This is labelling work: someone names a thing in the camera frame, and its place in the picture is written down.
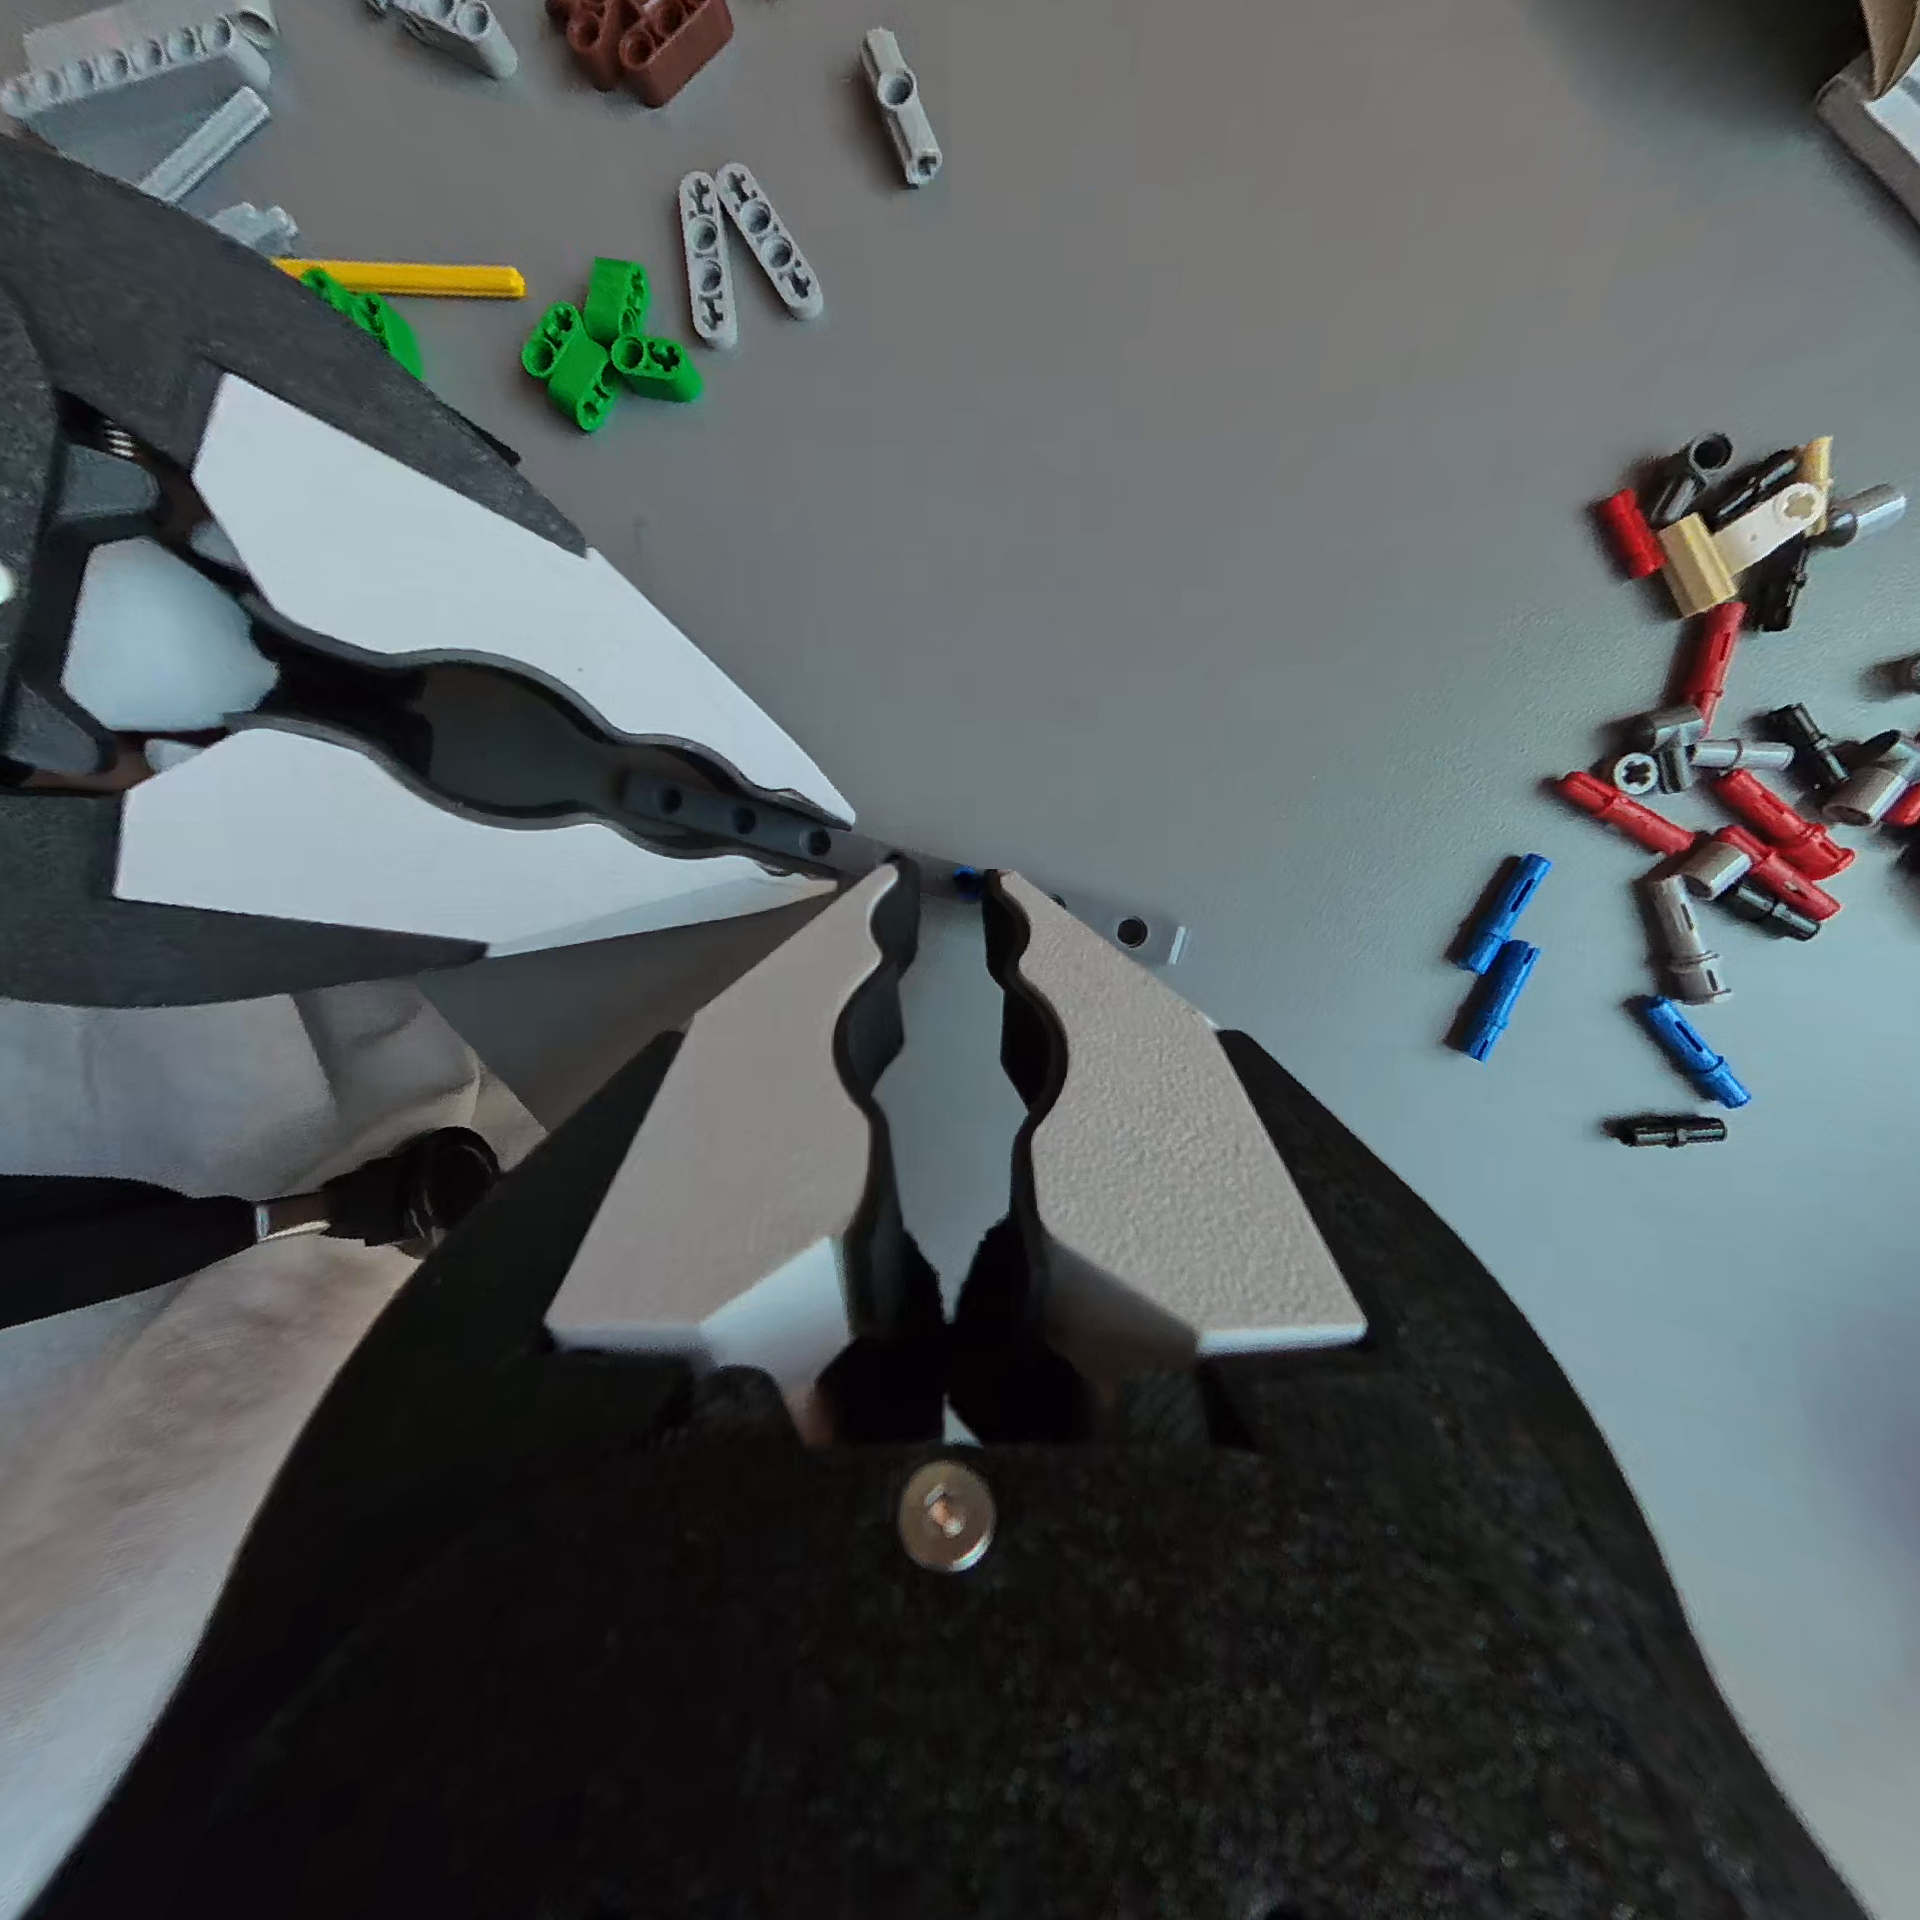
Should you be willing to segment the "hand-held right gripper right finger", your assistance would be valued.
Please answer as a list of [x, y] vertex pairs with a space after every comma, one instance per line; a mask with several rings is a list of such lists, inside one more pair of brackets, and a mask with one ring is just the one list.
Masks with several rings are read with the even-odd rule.
[[1091, 1412], [1203, 1362], [1353, 1347], [1370, 1319], [1224, 1036], [1038, 884], [979, 896], [1023, 1107], [1008, 1212], [953, 1307], [958, 1412]]

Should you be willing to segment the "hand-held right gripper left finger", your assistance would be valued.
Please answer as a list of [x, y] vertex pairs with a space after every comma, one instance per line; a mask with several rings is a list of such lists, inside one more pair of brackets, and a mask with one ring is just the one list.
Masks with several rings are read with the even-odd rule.
[[558, 1347], [943, 1406], [942, 1291], [876, 1102], [918, 927], [918, 872], [882, 861], [692, 1017], [544, 1312]]

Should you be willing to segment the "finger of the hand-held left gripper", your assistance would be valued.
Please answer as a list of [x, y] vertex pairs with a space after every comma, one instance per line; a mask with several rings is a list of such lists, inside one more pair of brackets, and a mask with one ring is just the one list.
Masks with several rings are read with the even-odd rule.
[[244, 727], [133, 783], [117, 900], [536, 951], [828, 897], [741, 853], [675, 858], [603, 821], [486, 824], [346, 742]]
[[[813, 761], [597, 551], [563, 549], [234, 376], [213, 393], [192, 481], [249, 586], [228, 605], [296, 661], [389, 680], [491, 670], [530, 683], [614, 763], [586, 795], [506, 802], [461, 798], [362, 726], [307, 712], [232, 708], [224, 737], [313, 734], [486, 824], [591, 819], [651, 852], [671, 847], [616, 818], [619, 777], [643, 765], [689, 765], [852, 826]], [[92, 852], [117, 849], [126, 795], [70, 811]]]

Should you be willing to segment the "dark grey lego beam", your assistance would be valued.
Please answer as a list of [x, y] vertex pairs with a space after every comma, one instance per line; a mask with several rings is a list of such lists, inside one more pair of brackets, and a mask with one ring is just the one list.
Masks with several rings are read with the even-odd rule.
[[[616, 793], [616, 818], [673, 852], [734, 852], [779, 874], [852, 884], [882, 861], [903, 856], [918, 869], [924, 893], [953, 900], [948, 888], [951, 863], [991, 869], [989, 861], [925, 852], [832, 824], [796, 799], [708, 779], [692, 765], [642, 765], [618, 779]], [[1048, 868], [1023, 869], [1021, 875], [1107, 945], [1144, 965], [1173, 967], [1188, 955], [1188, 923], [1168, 909], [1100, 891]]]

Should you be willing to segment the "short light grey lego beam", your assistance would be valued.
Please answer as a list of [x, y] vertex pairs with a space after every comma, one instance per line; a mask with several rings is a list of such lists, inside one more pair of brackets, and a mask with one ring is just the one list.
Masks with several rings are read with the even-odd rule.
[[271, 120], [268, 97], [253, 85], [242, 85], [208, 112], [170, 151], [158, 158], [136, 181], [136, 189], [159, 204], [175, 205], [202, 185]]

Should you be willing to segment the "long light grey lego beam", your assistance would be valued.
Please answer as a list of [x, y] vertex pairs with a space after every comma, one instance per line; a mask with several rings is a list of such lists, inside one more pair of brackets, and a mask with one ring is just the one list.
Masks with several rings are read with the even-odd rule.
[[120, 130], [274, 88], [274, 12], [247, 3], [116, 3], [34, 40], [4, 78], [4, 115], [53, 135]]

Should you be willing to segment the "yellow lego axle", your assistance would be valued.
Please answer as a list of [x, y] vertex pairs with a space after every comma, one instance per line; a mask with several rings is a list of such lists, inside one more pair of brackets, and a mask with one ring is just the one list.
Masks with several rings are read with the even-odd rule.
[[421, 261], [276, 255], [278, 272], [307, 279], [326, 275], [356, 296], [518, 301], [525, 296], [523, 273], [491, 261]]

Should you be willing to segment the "thin grey lego liftarm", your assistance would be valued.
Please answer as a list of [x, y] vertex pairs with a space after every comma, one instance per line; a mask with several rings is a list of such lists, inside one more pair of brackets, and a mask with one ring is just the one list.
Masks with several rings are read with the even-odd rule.
[[714, 351], [732, 351], [740, 342], [738, 301], [727, 241], [727, 214], [715, 177], [689, 169], [677, 183], [677, 218], [684, 248], [684, 283], [692, 331]]
[[803, 323], [819, 320], [819, 278], [754, 171], [740, 160], [727, 160], [714, 179], [734, 230], [787, 316]]

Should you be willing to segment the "light grey bent lego liftarm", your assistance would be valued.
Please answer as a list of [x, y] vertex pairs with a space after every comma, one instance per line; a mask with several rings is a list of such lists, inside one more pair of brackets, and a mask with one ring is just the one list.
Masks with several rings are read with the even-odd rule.
[[364, 2], [364, 8], [376, 17], [393, 19], [417, 43], [491, 84], [518, 73], [514, 40], [488, 2]]

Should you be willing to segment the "brown lego liftarm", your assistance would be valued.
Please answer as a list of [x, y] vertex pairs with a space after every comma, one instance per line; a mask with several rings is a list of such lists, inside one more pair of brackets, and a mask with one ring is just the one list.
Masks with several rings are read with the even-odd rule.
[[544, 2], [541, 8], [591, 88], [609, 91], [624, 84], [621, 42], [642, 22], [643, 3]]
[[734, 37], [727, 2], [609, 2], [602, 28], [609, 85], [648, 110], [670, 106]]

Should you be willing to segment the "grey lego axle connector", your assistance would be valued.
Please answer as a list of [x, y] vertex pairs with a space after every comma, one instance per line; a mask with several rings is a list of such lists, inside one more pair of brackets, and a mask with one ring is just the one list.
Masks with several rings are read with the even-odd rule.
[[900, 37], [882, 26], [865, 29], [859, 60], [902, 177], [910, 187], [931, 183], [943, 165], [943, 149], [925, 112], [918, 76], [900, 50]]

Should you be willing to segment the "pile of small lego pins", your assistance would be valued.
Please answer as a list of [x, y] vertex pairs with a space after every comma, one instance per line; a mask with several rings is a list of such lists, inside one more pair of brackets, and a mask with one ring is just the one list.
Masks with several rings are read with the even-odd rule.
[[1585, 505], [1598, 558], [1667, 659], [1600, 754], [1548, 788], [1643, 853], [1634, 905], [1650, 988], [1686, 1009], [1730, 994], [1719, 927], [1779, 945], [1830, 931], [1843, 884], [1882, 858], [1916, 916], [1916, 648], [1866, 670], [1866, 726], [1785, 696], [1779, 658], [1813, 582], [1898, 530], [1900, 484], [1850, 484], [1832, 434], [1739, 443], [1721, 430], [1629, 461]]

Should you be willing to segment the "lego instruction booklet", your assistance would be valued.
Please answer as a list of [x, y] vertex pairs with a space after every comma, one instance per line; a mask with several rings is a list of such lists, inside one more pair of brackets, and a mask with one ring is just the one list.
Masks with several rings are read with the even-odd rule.
[[1918, 223], [1918, 3], [1862, 2], [1866, 51], [1833, 73], [1813, 113]]

